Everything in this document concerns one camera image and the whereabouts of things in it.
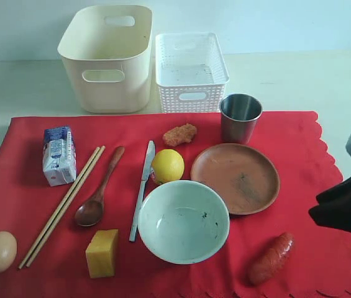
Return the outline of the red scalloped table cloth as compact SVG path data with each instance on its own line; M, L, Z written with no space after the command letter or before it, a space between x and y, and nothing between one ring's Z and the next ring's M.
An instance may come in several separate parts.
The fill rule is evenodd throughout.
M16 117L0 147L0 231L17 239L20 263L68 191L50 187L42 173L45 129L71 127L78 167L98 146L106 149L60 223L28 269L16 265L0 274L0 297L351 297L351 234L318 227L308 211L316 195L342 180L315 112L265 112L251 146L277 168L280 192L263 212L230 220L226 244L213 257L193 265L160 260L129 232L147 149L173 127L197 127L193 141L179 146L186 166L220 142L219 115L157 114L84 117ZM106 189L105 216L99 230L119 230L116 274L92 279L85 250L96 229L80 228L73 216L103 178L115 147L125 153ZM283 268L252 285L252 263L282 233L294 237Z

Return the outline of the stainless steel cup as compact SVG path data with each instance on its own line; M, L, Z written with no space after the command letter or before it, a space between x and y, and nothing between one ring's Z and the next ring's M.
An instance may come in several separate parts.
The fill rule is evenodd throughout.
M230 94L219 103L221 138L226 143L247 144L263 112L262 104L248 94Z

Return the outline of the silver table knife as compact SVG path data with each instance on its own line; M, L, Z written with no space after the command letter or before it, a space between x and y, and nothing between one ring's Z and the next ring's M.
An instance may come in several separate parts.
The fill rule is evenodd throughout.
M135 242L138 220L139 220L139 212L143 203L145 186L150 176L150 167L154 157L155 157L155 143L153 140L150 140L147 145L147 151L145 154L144 166L142 169L142 177L140 181L139 193L135 204L132 226L130 228L130 234L129 234L130 242Z

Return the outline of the red sausage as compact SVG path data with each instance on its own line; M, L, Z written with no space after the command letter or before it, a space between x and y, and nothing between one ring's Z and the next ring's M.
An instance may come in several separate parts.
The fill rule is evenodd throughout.
M276 237L273 243L252 263L247 272L249 282L257 286L274 277L285 265L294 237L285 232Z

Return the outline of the white woven plastic basket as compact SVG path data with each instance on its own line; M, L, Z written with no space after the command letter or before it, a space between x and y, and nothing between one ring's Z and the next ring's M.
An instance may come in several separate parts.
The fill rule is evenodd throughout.
M217 112L229 81L217 35L157 35L155 77L163 113Z

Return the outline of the pale green bowl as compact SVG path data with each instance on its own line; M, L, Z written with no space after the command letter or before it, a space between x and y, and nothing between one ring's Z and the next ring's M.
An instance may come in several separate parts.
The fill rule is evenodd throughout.
M147 249L161 260L195 264L222 248L230 218L216 191L196 181L178 180L147 195L137 229Z

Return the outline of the cream plastic bin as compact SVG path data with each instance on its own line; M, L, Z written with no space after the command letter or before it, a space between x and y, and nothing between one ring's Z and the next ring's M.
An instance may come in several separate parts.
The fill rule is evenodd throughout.
M147 105L151 32L145 6L89 6L74 15L57 50L84 110L128 113Z

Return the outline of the blue white milk carton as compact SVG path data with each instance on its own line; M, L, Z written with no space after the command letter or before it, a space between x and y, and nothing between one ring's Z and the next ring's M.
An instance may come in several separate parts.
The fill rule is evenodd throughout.
M75 181L76 152L69 126L44 131L42 170L51 187Z

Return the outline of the left wooden chopstick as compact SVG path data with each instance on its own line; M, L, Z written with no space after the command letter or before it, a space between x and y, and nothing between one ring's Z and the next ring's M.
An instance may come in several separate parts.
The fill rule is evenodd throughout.
M41 241L41 239L43 238L43 236L47 233L48 228L51 226L51 224L53 223L55 217L59 214L59 212L62 210L63 206L65 205L65 203L67 202L67 200L69 199L70 195L72 194L72 192L75 190L76 186L78 185L78 183L81 181L81 178L83 177L83 175L85 174L85 172L87 171L88 167L90 166L90 164L92 163L92 161L94 160L94 158L98 155L100 149L104 149L104 146L102 147L96 147L96 149L93 151L93 153L91 154L91 156L89 157L88 161L86 162L86 164L84 165L83 169L81 170L81 172L79 173L79 175L77 176L77 178L75 179L75 181L73 182L73 184L71 185L71 187L69 188L69 190L67 191L67 193L65 194L65 196L63 197L63 199L60 201L60 203L58 204L57 208L55 209L55 211L53 212L53 214L50 216L50 218L48 219L47 223L45 224L44 228L41 230L41 232L39 233L38 237L35 239L35 241L33 242L32 246L30 247L29 251L27 252L27 254L25 255L24 259L21 261L20 265L18 266L18 269L21 269L27 262L27 260L30 258L31 254L34 252L34 250L36 249L37 245L39 244L39 242Z

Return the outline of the fried chicken nugget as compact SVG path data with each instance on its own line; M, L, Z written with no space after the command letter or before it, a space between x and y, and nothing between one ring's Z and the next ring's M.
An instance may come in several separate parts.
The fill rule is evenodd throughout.
M194 125L184 124L164 133L163 141L167 146L176 147L182 143L191 143L196 134L197 128Z

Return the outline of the yellow lemon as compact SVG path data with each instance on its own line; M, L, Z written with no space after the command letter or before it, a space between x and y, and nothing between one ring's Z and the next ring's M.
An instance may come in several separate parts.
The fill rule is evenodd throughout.
M151 163L150 177L157 185L181 179L185 170L183 157L173 149L159 151Z

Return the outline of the yellow cheese block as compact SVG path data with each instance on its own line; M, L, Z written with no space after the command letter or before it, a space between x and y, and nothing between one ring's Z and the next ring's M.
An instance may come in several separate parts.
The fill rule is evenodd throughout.
M98 230L86 251L90 278L105 278L115 275L119 230Z

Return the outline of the brown wooden spoon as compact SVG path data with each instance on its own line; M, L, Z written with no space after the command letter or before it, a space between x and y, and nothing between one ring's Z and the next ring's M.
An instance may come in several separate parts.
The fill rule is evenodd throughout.
M125 147L119 146L114 150L106 175L94 194L87 199L76 211L75 222L82 227L90 227L97 224L104 213L104 192L109 178L119 160L123 156Z

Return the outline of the brown round plate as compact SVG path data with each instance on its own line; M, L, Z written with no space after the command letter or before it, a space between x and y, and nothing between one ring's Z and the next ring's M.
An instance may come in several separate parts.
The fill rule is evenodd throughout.
M256 149L236 143L202 151L191 166L190 178L215 190L233 215L267 209L280 191L280 177L273 163Z

